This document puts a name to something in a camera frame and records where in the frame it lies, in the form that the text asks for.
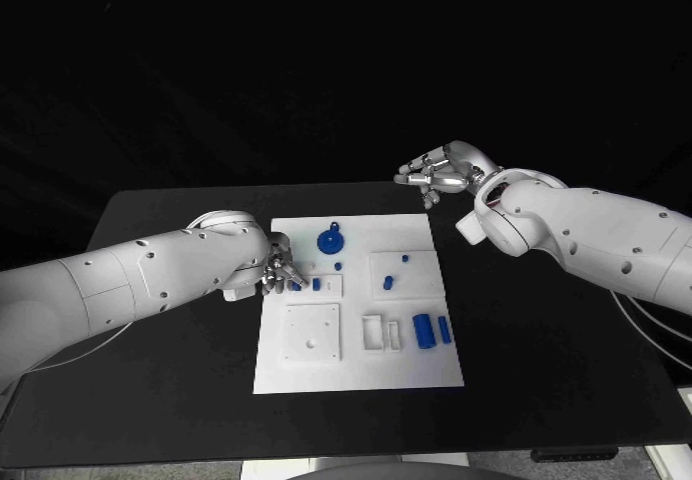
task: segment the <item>cable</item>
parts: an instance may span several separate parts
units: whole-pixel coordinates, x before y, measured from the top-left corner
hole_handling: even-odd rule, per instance
[[[639,311],[646,315],[649,320],[660,327],[665,328],[673,335],[678,335],[682,339],[685,339],[688,342],[692,342],[692,337],[688,337],[683,333],[680,333],[675,328],[670,328],[659,319],[653,317],[653,315],[644,310],[639,302],[631,298],[627,297],[634,304],[634,306],[639,308]]]
[[[29,370],[27,373],[40,372],[42,370],[48,370],[49,368],[62,367],[62,365],[66,365],[68,363],[72,363],[75,360],[79,360],[81,358],[84,358],[86,355],[89,355],[91,353],[94,353],[101,347],[104,347],[112,340],[115,340],[115,337],[127,330],[127,328],[130,327],[130,325],[131,325],[133,323],[134,323],[134,322],[130,322],[130,323],[123,327],[123,329],[120,330],[120,332],[118,332],[101,345],[98,345],[98,347],[94,347],[86,353],[82,353],[82,355],[79,355],[78,357],[75,357],[75,358],[72,358],[72,359],[69,359],[69,360],[65,360],[63,362],[56,363],[55,365],[48,365],[46,367],[35,368],[33,370]]]
[[[624,310],[623,304],[620,303],[620,299],[616,296],[616,292],[613,290],[610,291],[610,294],[613,295],[613,298],[616,299],[617,306],[620,307],[620,310],[624,313],[624,316],[627,317],[627,320],[631,323],[631,326],[637,329],[637,332],[642,334],[642,336],[649,340],[649,343],[670,357],[672,360],[675,360],[688,370],[692,370],[692,365],[686,364],[652,339],[652,337],[644,333],[644,331],[639,328],[639,325],[634,323],[634,320],[631,319],[627,311]]]
[[[197,225],[199,222],[202,222],[203,220],[206,220],[208,217],[210,217],[212,215],[215,215],[216,213],[222,213],[222,212],[226,212],[228,210],[215,210],[213,212],[208,212],[205,213],[203,215],[200,215],[195,221],[187,225],[187,228],[195,228],[195,225]]]

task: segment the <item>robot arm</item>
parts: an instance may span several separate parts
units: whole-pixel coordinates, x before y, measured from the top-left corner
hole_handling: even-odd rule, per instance
[[[66,346],[213,290],[234,301],[270,276],[304,285],[291,261],[284,234],[216,212],[200,228],[0,272],[0,391]]]
[[[421,186],[427,208],[440,201],[437,191],[476,195],[474,210],[457,222],[471,245],[487,237],[515,257],[543,250],[591,283],[692,315],[685,215],[603,190],[568,188],[541,172],[505,170],[458,141],[404,165],[395,182]]]

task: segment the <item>robotic hand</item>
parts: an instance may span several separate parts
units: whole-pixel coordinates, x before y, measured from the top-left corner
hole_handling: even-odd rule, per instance
[[[186,229],[0,272],[0,392],[65,347],[223,291],[228,301],[307,282],[288,237],[216,211]]]
[[[543,250],[591,283],[692,315],[685,215],[603,190],[568,188],[533,170],[505,170],[460,141],[402,165],[394,181],[421,188],[427,209],[440,202],[438,192],[476,196],[456,225],[471,245],[489,238],[515,257]]]

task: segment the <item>floor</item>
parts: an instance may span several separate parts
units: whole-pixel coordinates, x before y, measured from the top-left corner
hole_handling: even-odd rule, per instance
[[[529,451],[469,454],[473,467],[526,480],[659,480],[643,448],[620,448],[611,461],[536,464]],[[241,480],[242,462],[30,470],[0,473],[1,480]]]

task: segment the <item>blue object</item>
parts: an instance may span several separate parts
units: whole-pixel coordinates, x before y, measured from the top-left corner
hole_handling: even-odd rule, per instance
[[[414,317],[415,338],[418,340],[418,348],[427,349],[437,345],[435,334],[432,333],[432,324],[430,316],[421,313]]]
[[[451,343],[450,329],[447,328],[447,319],[437,317],[437,323],[440,324],[440,335],[443,336],[443,343]]]
[[[343,235],[339,233],[339,224],[332,222],[329,230],[320,233],[317,237],[317,248],[321,253],[333,255],[339,253],[343,248]]]

